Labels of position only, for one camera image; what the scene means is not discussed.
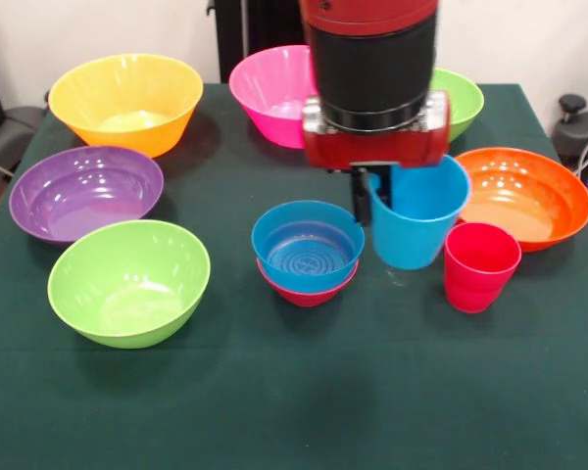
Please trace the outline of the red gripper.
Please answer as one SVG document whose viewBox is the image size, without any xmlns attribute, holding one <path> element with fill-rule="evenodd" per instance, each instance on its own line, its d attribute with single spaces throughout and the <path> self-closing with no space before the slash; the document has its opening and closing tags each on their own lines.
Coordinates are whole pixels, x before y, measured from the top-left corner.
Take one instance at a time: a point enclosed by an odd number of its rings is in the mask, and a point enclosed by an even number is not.
<svg viewBox="0 0 588 470">
<path fill-rule="evenodd" d="M 371 209 L 367 170 L 378 177 L 376 195 L 392 205 L 392 165 L 414 168 L 438 165 L 448 150 L 450 98 L 444 91 L 430 91 L 416 119 L 397 129 L 356 133 L 333 126 L 324 117 L 320 98 L 305 100 L 302 111 L 304 148 L 311 165 L 326 170 L 350 170 L 354 217 L 369 226 Z"/>
</svg>

